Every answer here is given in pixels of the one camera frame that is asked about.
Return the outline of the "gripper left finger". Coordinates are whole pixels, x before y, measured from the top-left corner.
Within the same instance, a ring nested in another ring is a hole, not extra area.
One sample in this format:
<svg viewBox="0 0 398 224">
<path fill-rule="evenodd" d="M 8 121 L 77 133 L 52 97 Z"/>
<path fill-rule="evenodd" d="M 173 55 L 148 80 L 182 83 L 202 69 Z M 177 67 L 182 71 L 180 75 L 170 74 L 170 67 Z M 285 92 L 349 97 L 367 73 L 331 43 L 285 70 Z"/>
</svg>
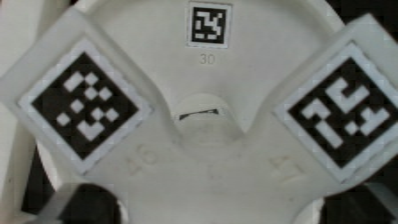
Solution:
<svg viewBox="0 0 398 224">
<path fill-rule="evenodd" d="M 116 195 L 93 183 L 66 184 L 29 224 L 123 224 Z"/>
</svg>

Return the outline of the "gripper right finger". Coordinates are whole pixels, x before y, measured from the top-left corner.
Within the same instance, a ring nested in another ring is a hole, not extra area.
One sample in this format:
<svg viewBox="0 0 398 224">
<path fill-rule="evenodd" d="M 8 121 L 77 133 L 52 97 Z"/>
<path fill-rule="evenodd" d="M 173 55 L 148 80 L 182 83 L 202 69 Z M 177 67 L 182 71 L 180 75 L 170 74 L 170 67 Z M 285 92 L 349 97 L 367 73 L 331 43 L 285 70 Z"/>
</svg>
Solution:
<svg viewBox="0 0 398 224">
<path fill-rule="evenodd" d="M 361 186 L 361 224 L 398 224 L 398 197 L 383 183 Z"/>
</svg>

